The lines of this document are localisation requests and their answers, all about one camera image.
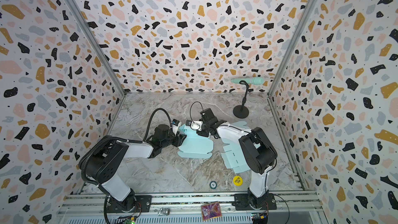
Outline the mint paper box sheet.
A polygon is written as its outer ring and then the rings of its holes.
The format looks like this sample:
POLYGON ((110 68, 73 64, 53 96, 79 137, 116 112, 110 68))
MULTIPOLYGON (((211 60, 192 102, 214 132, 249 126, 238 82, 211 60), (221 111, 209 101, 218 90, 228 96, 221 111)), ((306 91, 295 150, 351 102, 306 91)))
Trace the mint paper box sheet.
POLYGON ((206 137, 199 136, 190 127, 182 125, 179 130, 187 137, 178 147, 178 155, 182 158, 209 159, 212 156, 214 142, 206 137))

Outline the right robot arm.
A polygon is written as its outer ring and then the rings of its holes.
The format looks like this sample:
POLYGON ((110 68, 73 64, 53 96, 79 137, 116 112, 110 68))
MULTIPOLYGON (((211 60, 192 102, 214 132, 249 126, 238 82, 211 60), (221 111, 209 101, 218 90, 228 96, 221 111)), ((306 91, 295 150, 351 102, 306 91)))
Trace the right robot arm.
POLYGON ((238 201, 235 206, 252 209, 262 209, 268 199, 267 179, 270 171, 277 164, 277 151, 269 141, 264 131, 256 127, 248 129, 237 127, 225 120, 218 120, 210 108, 200 112, 201 132, 198 134, 208 137, 221 138, 238 144, 244 162, 251 170, 251 181, 246 199, 238 201))

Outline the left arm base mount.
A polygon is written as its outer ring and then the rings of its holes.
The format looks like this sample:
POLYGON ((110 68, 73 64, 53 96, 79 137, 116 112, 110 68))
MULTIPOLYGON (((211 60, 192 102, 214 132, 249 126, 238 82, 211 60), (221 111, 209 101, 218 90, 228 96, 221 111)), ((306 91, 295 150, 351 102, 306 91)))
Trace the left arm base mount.
POLYGON ((106 212, 108 214, 142 214, 148 213, 151 207, 151 195, 134 195, 127 196, 123 201, 117 201, 110 197, 106 204, 106 212))

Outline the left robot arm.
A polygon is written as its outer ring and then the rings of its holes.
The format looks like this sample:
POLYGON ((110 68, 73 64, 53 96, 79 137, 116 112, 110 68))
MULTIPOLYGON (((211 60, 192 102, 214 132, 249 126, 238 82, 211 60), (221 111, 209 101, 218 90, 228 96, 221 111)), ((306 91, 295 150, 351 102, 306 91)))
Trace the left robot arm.
POLYGON ((187 135, 177 127, 158 125, 154 134, 143 141, 128 140, 111 135, 103 137, 79 162, 81 177, 85 183, 100 189, 111 203, 123 212, 137 206, 135 192, 120 177, 118 169, 126 158, 154 158, 162 149, 179 147, 187 135))

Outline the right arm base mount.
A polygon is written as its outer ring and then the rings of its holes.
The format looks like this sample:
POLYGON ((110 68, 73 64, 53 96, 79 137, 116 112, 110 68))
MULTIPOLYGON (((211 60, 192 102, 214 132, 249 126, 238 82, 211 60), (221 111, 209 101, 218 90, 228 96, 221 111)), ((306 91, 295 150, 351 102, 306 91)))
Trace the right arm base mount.
POLYGON ((235 194, 232 205, 238 211, 251 210, 276 210, 274 194, 266 193, 262 197, 256 198, 253 194, 235 194))

